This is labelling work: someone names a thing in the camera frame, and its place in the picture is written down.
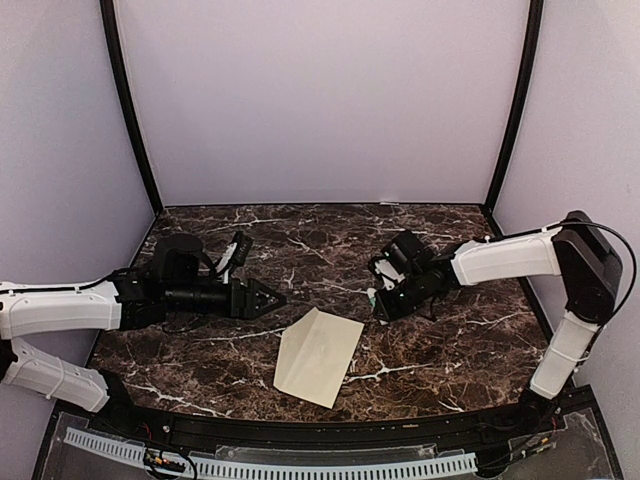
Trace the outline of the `green white glue stick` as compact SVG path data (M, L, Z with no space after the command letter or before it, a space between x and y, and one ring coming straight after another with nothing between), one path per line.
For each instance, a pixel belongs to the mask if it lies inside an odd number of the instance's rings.
M371 307L375 308L376 304L377 304L376 290L374 288L368 288L366 290L366 295L368 297L368 300L369 300L369 303L370 303Z

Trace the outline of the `cream paper envelope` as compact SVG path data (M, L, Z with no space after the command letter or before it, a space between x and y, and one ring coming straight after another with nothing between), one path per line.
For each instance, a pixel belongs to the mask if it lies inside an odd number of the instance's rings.
M282 333L274 387L331 409L363 329L361 322L312 308Z

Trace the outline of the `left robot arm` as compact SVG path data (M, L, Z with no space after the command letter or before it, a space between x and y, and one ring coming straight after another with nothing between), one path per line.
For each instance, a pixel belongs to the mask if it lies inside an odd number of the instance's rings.
M253 245L236 232L212 261L203 242L174 234L157 242L149 262L122 268L84 284L1 288L1 381L99 413L120 436L141 427L140 412L119 376L73 365L26 342L28 335L71 330L132 331L165 321L170 312L253 320L286 303L284 295L255 279L242 281Z

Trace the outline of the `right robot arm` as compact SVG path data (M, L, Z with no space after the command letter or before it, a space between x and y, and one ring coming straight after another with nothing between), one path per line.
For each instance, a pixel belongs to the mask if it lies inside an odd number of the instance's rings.
M530 434L549 416L546 400L560 394L599 332L630 297L619 291L623 263L607 239L617 234L580 210L555 224L472 239L439 252L404 230L370 259L369 271L381 286L368 289L367 296L374 317L391 322L463 287L534 276L561 278L563 317L529 381L526 392L531 396L510 413L511 426Z

